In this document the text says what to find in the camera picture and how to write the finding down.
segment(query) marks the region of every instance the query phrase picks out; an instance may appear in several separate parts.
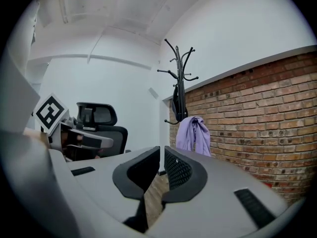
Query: wooden floor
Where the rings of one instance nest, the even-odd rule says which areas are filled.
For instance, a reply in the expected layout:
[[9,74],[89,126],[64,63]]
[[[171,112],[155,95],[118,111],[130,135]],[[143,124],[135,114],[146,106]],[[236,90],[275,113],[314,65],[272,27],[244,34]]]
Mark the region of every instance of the wooden floor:
[[167,175],[156,175],[147,192],[144,194],[145,208],[149,227],[158,219],[162,213],[161,198],[169,191]]

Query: white ceiling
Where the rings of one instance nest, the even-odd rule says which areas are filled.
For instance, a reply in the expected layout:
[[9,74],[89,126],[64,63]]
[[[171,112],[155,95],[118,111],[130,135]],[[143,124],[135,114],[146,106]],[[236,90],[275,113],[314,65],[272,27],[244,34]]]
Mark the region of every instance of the white ceiling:
[[160,43],[176,21],[198,0],[42,0],[43,31],[63,24],[111,26]]

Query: lavender towel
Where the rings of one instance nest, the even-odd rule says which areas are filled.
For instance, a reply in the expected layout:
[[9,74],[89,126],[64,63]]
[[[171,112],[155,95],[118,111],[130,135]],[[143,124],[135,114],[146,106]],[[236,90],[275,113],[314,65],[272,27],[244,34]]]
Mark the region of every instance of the lavender towel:
[[196,143],[196,153],[210,156],[210,132],[201,117],[187,117],[179,126],[176,147],[192,151]]

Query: coat rack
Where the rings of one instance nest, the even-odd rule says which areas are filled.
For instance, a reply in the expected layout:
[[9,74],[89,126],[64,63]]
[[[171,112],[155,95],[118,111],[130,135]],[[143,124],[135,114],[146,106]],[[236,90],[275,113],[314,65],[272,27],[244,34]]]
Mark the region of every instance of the coat rack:
[[[187,112],[187,109],[186,109],[186,102],[185,102],[184,79],[187,80],[187,81],[193,81],[195,79],[198,79],[198,77],[187,79],[185,77],[185,75],[191,75],[191,73],[184,74],[184,70],[185,70],[188,58],[189,58],[189,56],[191,55],[192,52],[195,52],[195,50],[193,49],[193,47],[191,47],[189,52],[186,52],[185,54],[182,55],[182,57],[180,57],[178,46],[176,46],[176,51],[175,51],[175,49],[168,42],[168,40],[165,39],[165,41],[171,47],[171,49],[173,50],[173,52],[175,54],[175,58],[170,60],[170,62],[172,62],[174,60],[176,61],[176,63],[177,63],[177,76],[175,75],[175,73],[171,72],[170,70],[159,70],[158,69],[158,72],[168,73],[173,78],[175,78],[177,80],[177,84],[173,85],[175,87],[175,89],[174,89],[173,104],[172,104],[173,111],[175,113],[175,117],[176,117],[176,121],[177,122],[176,123],[172,123],[172,122],[170,122],[168,120],[164,120],[164,122],[167,122],[169,124],[178,124],[179,122],[183,121],[186,117],[188,117],[188,112]],[[185,63],[183,63],[183,58],[186,55],[187,55],[187,57],[186,57]]]

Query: black chair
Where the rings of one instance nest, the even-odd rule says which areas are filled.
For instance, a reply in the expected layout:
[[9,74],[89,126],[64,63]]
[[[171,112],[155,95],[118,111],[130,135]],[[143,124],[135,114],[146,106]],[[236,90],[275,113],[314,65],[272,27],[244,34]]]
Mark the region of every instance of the black chair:
[[85,132],[113,139],[113,146],[99,154],[109,157],[124,153],[128,138],[126,128],[114,126],[117,116],[114,108],[108,104],[77,103],[78,116],[76,128]]

